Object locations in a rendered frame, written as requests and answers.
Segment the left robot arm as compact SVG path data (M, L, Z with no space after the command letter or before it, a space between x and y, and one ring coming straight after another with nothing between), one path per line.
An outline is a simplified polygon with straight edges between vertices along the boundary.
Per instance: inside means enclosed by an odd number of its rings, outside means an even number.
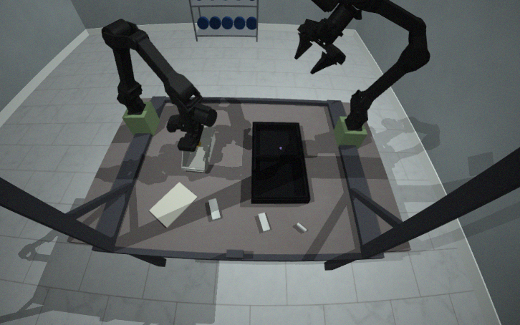
M178 108L179 115L172 115L168 120L166 127L169 132L176 130L184 132L180 119L193 120L208 127L214 125L217 111L201 104L203 97L200 92L184 75L177 73L169 65L149 40L147 33L138 29L136 24L119 19L102 28L102 38L106 45L113 50L120 77L117 100L126 105L128 115L141 115L146 106L140 98L141 84L135 81L133 74L130 56L130 49L133 49L160 78L171 103ZM190 100L189 98L193 95L195 97Z

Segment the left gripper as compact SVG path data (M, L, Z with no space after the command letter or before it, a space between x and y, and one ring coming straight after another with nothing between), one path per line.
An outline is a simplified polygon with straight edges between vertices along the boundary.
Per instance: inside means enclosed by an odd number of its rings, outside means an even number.
M187 133L184 137L180 138L177 145L178 149L189 152L196 151L196 147L201 139L204 125L193 120L185 121L182 119L180 119L180 123L183 124L184 132Z

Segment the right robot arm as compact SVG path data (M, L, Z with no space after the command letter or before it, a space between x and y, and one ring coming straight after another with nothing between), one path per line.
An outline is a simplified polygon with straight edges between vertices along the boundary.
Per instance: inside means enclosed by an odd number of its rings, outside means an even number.
M398 61L368 89L365 91L357 90L350 99L350 112L352 114L350 113L347 116L345 124L348 130L362 131L363 124L368 121L367 111L372 102L402 76L420 69L429 62L430 52L426 39L426 24L420 17L411 14L390 0L312 1L324 12L332 11L339 3L330 17L339 22L344 29L353 18L361 20L363 10L379 14L409 31L409 45L403 50ZM356 8L359 10L356 10ZM321 37L325 42L332 24L325 24L324 19L321 19L320 22L306 19L302 31L311 36Z

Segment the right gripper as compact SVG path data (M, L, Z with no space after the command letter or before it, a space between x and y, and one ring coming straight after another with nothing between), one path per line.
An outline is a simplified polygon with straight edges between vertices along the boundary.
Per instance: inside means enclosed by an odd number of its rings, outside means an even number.
M321 37L317 37L317 36L313 37L313 36L310 36L307 32L302 31L303 26L304 26L303 24L301 24L300 27L297 29L301 33L298 33L299 46L297 48L297 52L294 57L295 59L300 58L303 55L303 53L305 53L308 50L308 48L310 48L312 46L311 42L316 42L318 45L320 45L323 49L326 50L326 54L322 51L322 56L321 56L320 60L315 64L315 66L312 68L312 70L310 72L311 74L314 74L333 64L337 65L337 62L340 65L342 65L346 58L345 54L339 48L337 48L335 45L333 45L333 42L336 40L336 38L338 36L342 37L342 35L343 35L342 31L344 30L344 28L342 27L342 25L339 22L337 22L332 17L329 17L328 19L324 18L324 20L325 20L325 24L328 24L328 23L332 24L331 31L325 42L322 39L320 39ZM312 40L314 40L314 41L312 41ZM325 43L325 44L323 44L323 43ZM326 49L326 47L327 47L327 49Z

